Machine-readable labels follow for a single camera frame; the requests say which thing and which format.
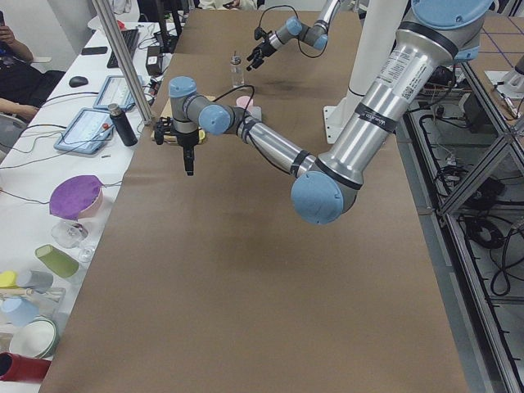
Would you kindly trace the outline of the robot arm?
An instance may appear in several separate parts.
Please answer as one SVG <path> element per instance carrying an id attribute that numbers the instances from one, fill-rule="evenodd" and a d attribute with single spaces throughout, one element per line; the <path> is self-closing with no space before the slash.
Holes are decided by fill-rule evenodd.
<path id="1" fill-rule="evenodd" d="M 439 66 L 477 56 L 488 1 L 372 1 L 359 40 L 356 65 L 369 61 L 367 92 L 346 108 L 331 149 L 318 156 L 257 120 L 245 106 L 224 106 L 200 94 L 187 76 L 167 86 L 170 128 L 193 174 L 200 131 L 234 134 L 271 165 L 295 178 L 291 200 L 312 224 L 328 224 L 355 202 L 364 170 Z"/>
<path id="2" fill-rule="evenodd" d="M 318 19 L 312 26 L 303 23 L 294 7 L 291 5 L 282 5 L 282 7 L 291 8 L 294 15 L 289 17 L 283 25 L 275 31 L 265 31 L 262 27 L 264 15 L 269 10 L 278 8 L 271 6 L 263 11 L 259 24 L 254 30 L 254 39 L 260 40 L 260 43 L 252 50 L 246 58 L 248 65 L 247 71 L 259 68 L 267 57 L 272 56 L 284 45 L 292 40 L 296 40 L 300 52 L 309 58 L 316 58 L 323 55 L 328 45 L 328 34 L 332 20 L 337 13 L 349 1 L 326 1 L 318 15 Z"/>

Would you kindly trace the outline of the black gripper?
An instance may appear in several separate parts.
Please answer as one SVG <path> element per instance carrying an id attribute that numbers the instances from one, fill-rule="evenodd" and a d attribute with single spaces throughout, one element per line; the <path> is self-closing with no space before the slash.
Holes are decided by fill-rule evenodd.
<path id="1" fill-rule="evenodd" d="M 156 144 L 170 143 L 183 147 L 183 163 L 187 176 L 194 175 L 194 146 L 200 142 L 200 131 L 197 124 L 191 121 L 172 120 L 160 117 L 154 126 L 152 138 Z"/>
<path id="2" fill-rule="evenodd" d="M 263 63 L 264 58 L 273 55 L 276 49 L 271 44 L 271 38 L 273 37 L 273 31 L 265 31 L 262 27 L 255 28 L 254 38 L 255 40 L 262 39 L 262 42 L 255 47 L 251 54 L 246 58 L 248 65 L 247 71 L 258 69 Z"/>

